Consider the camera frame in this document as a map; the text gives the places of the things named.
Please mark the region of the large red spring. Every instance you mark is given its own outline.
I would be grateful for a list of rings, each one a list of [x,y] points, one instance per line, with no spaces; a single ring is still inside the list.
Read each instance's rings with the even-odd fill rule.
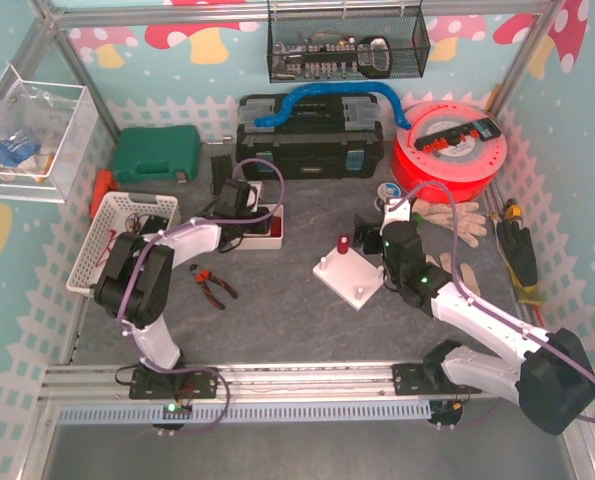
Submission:
[[[350,248],[350,240],[347,235],[340,235],[337,241],[336,251],[339,255],[345,255]]]
[[[272,237],[282,236],[282,219],[279,216],[273,217],[270,233]]]

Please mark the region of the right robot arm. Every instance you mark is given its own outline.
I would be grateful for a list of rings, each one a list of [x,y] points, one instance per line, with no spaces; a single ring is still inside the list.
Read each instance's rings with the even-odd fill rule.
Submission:
[[[561,434],[595,401],[595,374],[580,339],[525,323],[478,297],[441,266],[427,261],[409,205],[394,201],[381,223],[354,219],[353,243],[382,258],[383,279],[412,308],[468,334],[482,354],[445,341],[423,360],[423,379],[492,393],[517,405],[536,427]]]

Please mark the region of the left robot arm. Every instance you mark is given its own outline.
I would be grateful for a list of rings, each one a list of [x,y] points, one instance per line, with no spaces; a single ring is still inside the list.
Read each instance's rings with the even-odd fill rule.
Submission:
[[[229,179],[217,198],[186,222],[155,233],[117,237],[93,298],[132,340],[142,365],[158,373],[182,370],[181,349],[163,317],[172,272],[247,233],[268,232],[281,205],[260,206],[258,197],[250,183]]]

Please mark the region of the white plastic parts bin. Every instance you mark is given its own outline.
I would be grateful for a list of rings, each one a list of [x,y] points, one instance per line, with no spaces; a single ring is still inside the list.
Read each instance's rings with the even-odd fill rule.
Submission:
[[[237,239],[231,243],[236,250],[278,250],[282,247],[284,238],[284,207],[279,206],[274,212],[274,216],[279,216],[282,219],[282,236],[272,237],[269,232],[268,235],[246,235],[241,239]]]

